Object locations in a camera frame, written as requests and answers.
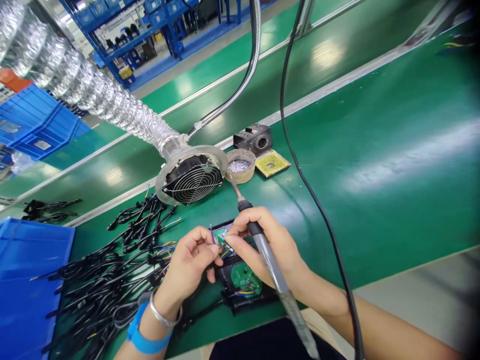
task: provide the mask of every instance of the green circuit board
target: green circuit board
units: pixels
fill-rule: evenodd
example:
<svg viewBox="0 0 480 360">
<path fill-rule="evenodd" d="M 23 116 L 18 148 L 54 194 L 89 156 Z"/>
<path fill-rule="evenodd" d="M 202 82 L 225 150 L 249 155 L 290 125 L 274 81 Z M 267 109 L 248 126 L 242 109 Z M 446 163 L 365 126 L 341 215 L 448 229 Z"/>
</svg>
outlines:
<svg viewBox="0 0 480 360">
<path fill-rule="evenodd" d="M 255 297 L 262 292 L 262 281 L 246 263 L 240 263 L 232 267 L 230 276 L 233 285 L 235 285 L 239 291 L 247 288 L 245 290 L 246 293 L 253 292 L 251 294 L 245 294 L 246 298 Z"/>
<path fill-rule="evenodd" d="M 219 230 L 215 230 L 213 232 L 213 236 L 215 237 L 215 242 L 218 243 L 218 246 L 220 246 L 221 248 L 223 248 L 226 244 L 225 242 L 225 236 L 227 235 L 229 231 L 227 229 L 219 229 Z"/>
</svg>

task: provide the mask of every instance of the blue wristband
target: blue wristband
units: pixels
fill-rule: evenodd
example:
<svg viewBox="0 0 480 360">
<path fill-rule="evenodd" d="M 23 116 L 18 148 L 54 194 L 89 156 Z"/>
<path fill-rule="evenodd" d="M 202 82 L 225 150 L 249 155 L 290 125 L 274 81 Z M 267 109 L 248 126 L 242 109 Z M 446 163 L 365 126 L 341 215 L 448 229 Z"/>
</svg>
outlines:
<svg viewBox="0 0 480 360">
<path fill-rule="evenodd" d="M 167 347 L 172 336 L 172 331 L 163 339 L 158 341 L 150 341 L 142 336 L 139 331 L 140 320 L 145 312 L 145 309 L 149 305 L 148 302 L 144 302 L 138 307 L 135 317 L 133 318 L 130 326 L 128 327 L 128 332 L 126 340 L 132 342 L 135 348 L 146 355 L 154 355 L 161 352 Z"/>
</svg>

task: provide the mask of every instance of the metal flexible hose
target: metal flexible hose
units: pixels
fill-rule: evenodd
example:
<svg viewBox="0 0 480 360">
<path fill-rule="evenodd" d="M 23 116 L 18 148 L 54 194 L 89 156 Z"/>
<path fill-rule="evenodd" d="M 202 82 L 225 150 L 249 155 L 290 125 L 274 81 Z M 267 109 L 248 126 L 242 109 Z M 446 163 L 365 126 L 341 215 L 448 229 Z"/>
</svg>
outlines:
<svg viewBox="0 0 480 360">
<path fill-rule="evenodd" d="M 56 98 L 155 146 L 178 139 L 160 115 L 121 88 L 17 0 L 0 1 L 0 66 L 51 91 Z"/>
<path fill-rule="evenodd" d="M 261 9 L 260 9 L 260 0 L 251 0 L 250 1 L 250 6 L 252 6 L 253 3 L 253 27 L 251 29 L 252 32 L 254 32 L 254 53 L 253 53 L 253 58 L 251 61 L 251 66 L 248 72 L 248 75 L 246 76 L 245 80 L 243 83 L 240 85 L 240 87 L 237 89 L 237 91 L 233 94 L 233 96 L 225 102 L 221 107 L 218 108 L 217 111 L 212 113 L 210 116 L 206 117 L 203 120 L 197 121 L 194 124 L 193 129 L 188 133 L 188 139 L 191 139 L 196 133 L 200 131 L 205 125 L 219 117 L 239 96 L 247 85 L 249 84 L 250 80 L 254 76 L 255 69 L 257 68 L 257 63 L 259 62 L 259 56 L 260 56 L 260 39 L 261 39 L 261 28 L 262 28 L 262 19 L 261 19 Z"/>
</svg>

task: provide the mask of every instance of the fan grille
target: fan grille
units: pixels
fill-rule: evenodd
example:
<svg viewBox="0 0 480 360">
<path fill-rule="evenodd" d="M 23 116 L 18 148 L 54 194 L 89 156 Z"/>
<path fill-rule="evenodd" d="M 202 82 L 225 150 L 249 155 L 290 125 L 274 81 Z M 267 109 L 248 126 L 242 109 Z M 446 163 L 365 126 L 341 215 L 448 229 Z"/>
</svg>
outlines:
<svg viewBox="0 0 480 360">
<path fill-rule="evenodd" d="M 207 196 L 222 183 L 220 170 L 211 164 L 193 167 L 163 188 L 163 191 L 179 203 L 189 205 Z"/>
</svg>

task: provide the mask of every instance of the black fan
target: black fan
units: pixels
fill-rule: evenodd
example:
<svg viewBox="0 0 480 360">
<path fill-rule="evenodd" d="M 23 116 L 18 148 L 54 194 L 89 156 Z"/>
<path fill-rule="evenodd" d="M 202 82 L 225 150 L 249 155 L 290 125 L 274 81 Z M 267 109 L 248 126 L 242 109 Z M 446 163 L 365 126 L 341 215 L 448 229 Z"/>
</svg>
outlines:
<svg viewBox="0 0 480 360">
<path fill-rule="evenodd" d="M 162 191 L 179 203 L 190 205 L 222 184 L 220 170 L 204 155 L 182 161 L 166 177 Z"/>
</svg>

